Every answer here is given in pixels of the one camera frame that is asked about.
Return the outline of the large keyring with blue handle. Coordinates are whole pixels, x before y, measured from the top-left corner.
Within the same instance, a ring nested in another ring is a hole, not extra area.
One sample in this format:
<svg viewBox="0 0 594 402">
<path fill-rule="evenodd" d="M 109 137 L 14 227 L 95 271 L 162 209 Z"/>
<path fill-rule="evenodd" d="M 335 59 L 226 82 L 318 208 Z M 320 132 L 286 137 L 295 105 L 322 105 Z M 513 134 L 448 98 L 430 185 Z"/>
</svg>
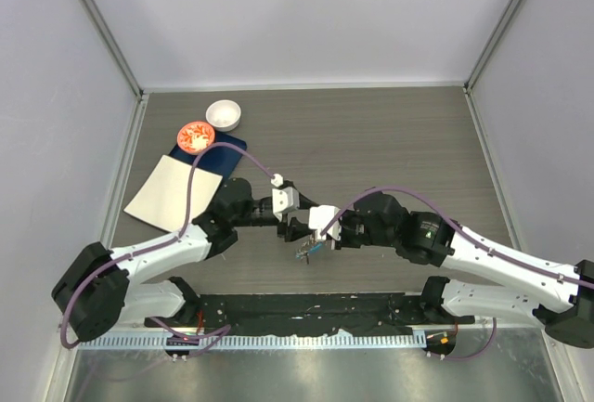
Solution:
<svg viewBox="0 0 594 402">
<path fill-rule="evenodd" d="M 311 255 L 320 250 L 324 245 L 325 243 L 323 241 L 307 241 L 297 249 L 295 257 L 299 260 L 304 260 L 309 265 Z"/>
</svg>

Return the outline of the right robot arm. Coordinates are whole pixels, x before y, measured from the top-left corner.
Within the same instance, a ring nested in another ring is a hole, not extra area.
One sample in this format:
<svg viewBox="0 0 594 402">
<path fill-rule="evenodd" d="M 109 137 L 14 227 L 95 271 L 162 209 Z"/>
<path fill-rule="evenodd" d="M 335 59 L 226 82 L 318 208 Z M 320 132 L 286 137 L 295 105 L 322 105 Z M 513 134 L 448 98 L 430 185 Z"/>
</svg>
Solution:
<svg viewBox="0 0 594 402">
<path fill-rule="evenodd" d="M 390 247 L 418 265 L 444 267 L 489 280 L 483 288 L 430 278 L 419 300 L 431 323 L 446 317 L 516 319 L 573 347 L 593 346 L 593 263 L 558 263 L 512 249 L 438 211 L 408 211 L 393 188 L 371 188 L 319 230 L 335 248 Z"/>
</svg>

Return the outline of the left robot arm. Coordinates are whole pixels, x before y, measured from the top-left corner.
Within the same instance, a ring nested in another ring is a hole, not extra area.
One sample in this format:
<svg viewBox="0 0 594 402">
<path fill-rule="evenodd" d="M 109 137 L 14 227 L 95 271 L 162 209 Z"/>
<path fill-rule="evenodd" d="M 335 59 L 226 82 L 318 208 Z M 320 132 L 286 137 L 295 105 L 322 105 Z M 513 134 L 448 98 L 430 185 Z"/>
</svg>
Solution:
<svg viewBox="0 0 594 402">
<path fill-rule="evenodd" d="M 307 237 L 311 229 L 293 212 L 315 205 L 290 181 L 255 199 L 247 180 L 231 178 L 203 213 L 171 234 L 112 250 L 99 241 L 85 246 L 51 292 L 63 315 L 60 335 L 73 330 L 78 343 L 89 342 L 119 323 L 150 317 L 190 325 L 198 314 L 196 293 L 180 278 L 153 278 L 223 253 L 240 227 L 275 227 L 286 242 Z"/>
</svg>

